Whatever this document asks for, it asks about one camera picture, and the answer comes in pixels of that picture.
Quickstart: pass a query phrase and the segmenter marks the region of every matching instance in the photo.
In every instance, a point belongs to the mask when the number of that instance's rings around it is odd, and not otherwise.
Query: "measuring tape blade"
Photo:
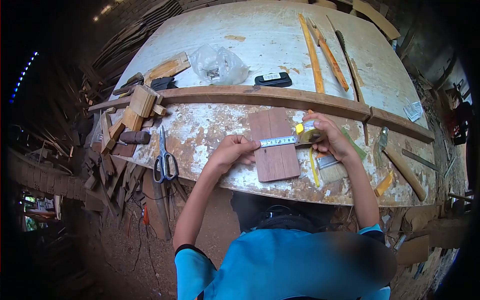
[[[280,146],[280,145],[288,145],[288,144],[294,144],[296,143],[297,140],[295,139],[295,136],[284,136],[284,137],[276,137],[273,139],[264,139],[260,140],[260,148],[265,148],[265,147],[271,147],[271,146]]]

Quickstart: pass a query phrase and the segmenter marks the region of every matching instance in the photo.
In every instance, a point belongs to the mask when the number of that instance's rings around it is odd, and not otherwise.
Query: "green paper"
[[[362,149],[360,149],[360,147],[357,146],[357,144],[355,144],[355,142],[352,140],[352,138],[350,137],[350,135],[348,134],[347,130],[345,128],[342,127],[342,129],[340,129],[340,131],[343,133],[343,135],[348,139],[348,141],[350,142],[350,144],[352,144],[353,148],[355,149],[355,151],[358,153],[358,155],[360,156],[360,160],[363,161],[366,157],[367,157],[367,154],[365,153],[365,151],[363,151]]]

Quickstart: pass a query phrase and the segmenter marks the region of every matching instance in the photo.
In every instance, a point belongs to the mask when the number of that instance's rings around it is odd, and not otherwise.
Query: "hand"
[[[337,160],[342,162],[351,157],[358,157],[353,146],[332,120],[321,113],[308,114],[302,118],[303,121],[310,119],[319,119],[320,121],[315,121],[313,125],[327,135],[326,139],[312,145],[315,150],[330,151]]]
[[[254,162],[253,151],[259,147],[259,141],[249,141],[241,134],[227,135],[208,159],[205,167],[225,174],[235,162],[246,165]]]

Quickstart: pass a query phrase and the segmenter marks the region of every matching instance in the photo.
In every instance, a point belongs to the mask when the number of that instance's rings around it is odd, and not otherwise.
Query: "scissors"
[[[155,164],[153,166],[153,180],[156,183],[162,183],[163,180],[172,180],[179,175],[179,169],[177,167],[177,161],[175,157],[167,152],[165,148],[165,130],[160,128],[160,155],[156,157]],[[173,174],[170,175],[168,157],[171,157],[173,161]]]

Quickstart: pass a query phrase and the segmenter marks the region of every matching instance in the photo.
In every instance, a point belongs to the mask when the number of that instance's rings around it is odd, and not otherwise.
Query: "plastic bag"
[[[195,74],[217,85],[241,84],[250,68],[233,52],[209,44],[198,48],[189,58]]]

